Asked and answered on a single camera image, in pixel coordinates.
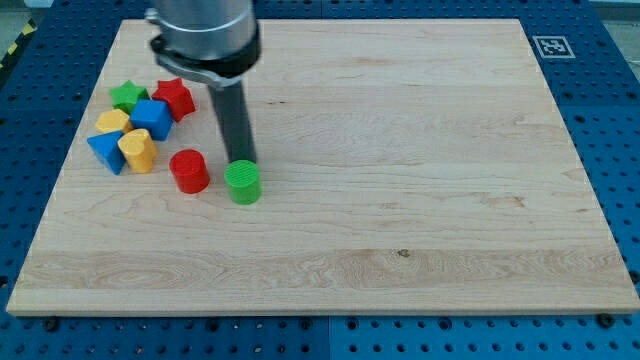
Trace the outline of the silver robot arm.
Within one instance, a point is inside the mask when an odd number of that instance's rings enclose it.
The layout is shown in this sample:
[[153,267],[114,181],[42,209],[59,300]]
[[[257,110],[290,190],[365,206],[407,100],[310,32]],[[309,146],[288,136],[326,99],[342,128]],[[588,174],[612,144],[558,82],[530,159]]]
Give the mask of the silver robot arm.
[[192,82],[231,86],[261,55],[251,0],[153,0],[145,20],[160,30],[150,41],[156,63]]

